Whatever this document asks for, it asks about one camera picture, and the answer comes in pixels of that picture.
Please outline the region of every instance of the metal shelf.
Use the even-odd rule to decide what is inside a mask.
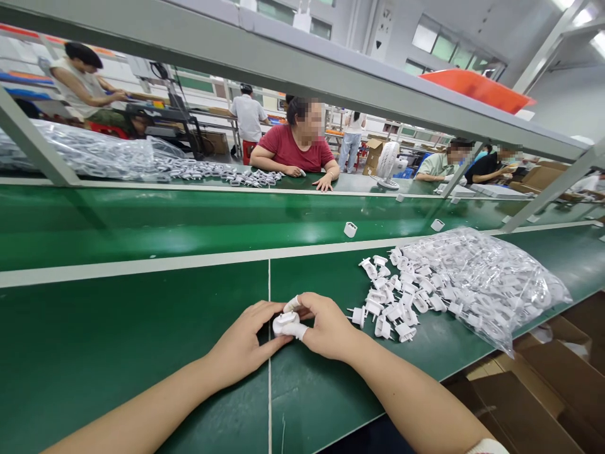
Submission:
[[[573,162],[588,148],[229,2],[0,0],[0,15],[12,25],[273,90],[316,96],[448,134],[521,145],[529,153],[560,161]]]

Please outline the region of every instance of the green shirt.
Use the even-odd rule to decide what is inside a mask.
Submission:
[[[456,173],[458,167],[460,167],[458,164],[447,163],[447,153],[433,153],[422,162],[417,175],[418,173],[426,173],[436,177],[445,177]]]

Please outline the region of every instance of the black shirt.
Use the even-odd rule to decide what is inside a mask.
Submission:
[[[500,161],[498,160],[498,153],[494,152],[482,157],[475,164],[471,165],[471,168],[466,172],[464,176],[468,184],[473,184],[473,175],[482,177],[483,175],[489,175],[495,172],[500,167]],[[479,184],[486,184],[489,180],[481,182]]]

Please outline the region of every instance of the assembly line workbench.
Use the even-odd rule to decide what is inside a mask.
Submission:
[[[0,330],[0,451],[40,451],[124,403],[207,353],[258,300],[315,291],[343,309],[360,306],[363,258],[432,234],[434,218],[496,234],[523,205],[0,185],[0,307],[10,320]],[[538,223],[500,236],[561,278],[574,302],[600,290],[605,275],[605,231],[583,220],[588,210],[605,214],[551,204]],[[347,221],[359,227],[353,239]],[[411,343],[377,342],[437,380],[492,351],[448,313],[420,321]],[[202,404],[160,452],[308,454],[382,413],[352,369],[295,341]]]

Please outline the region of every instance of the orange plastic crate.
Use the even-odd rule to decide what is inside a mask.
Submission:
[[[528,96],[465,69],[446,69],[420,77],[513,115],[526,105],[536,103]]]

